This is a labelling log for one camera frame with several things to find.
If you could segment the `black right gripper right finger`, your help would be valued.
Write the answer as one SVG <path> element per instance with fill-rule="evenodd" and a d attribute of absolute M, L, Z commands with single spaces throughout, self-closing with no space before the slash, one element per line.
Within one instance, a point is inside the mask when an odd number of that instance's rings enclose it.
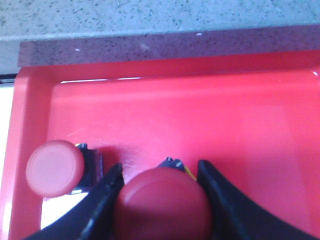
<path fill-rule="evenodd" d="M 271 214 L 228 181 L 208 160 L 198 162 L 197 182 L 211 205 L 216 240 L 314 240 Z"/>

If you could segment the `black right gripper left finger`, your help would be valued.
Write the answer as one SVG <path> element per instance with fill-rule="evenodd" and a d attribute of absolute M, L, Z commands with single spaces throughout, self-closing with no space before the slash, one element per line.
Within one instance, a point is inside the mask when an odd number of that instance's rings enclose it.
<path fill-rule="evenodd" d="M 123 168 L 114 164 L 99 183 L 75 207 L 27 240 L 108 240 L 113 211 L 124 186 Z"/>

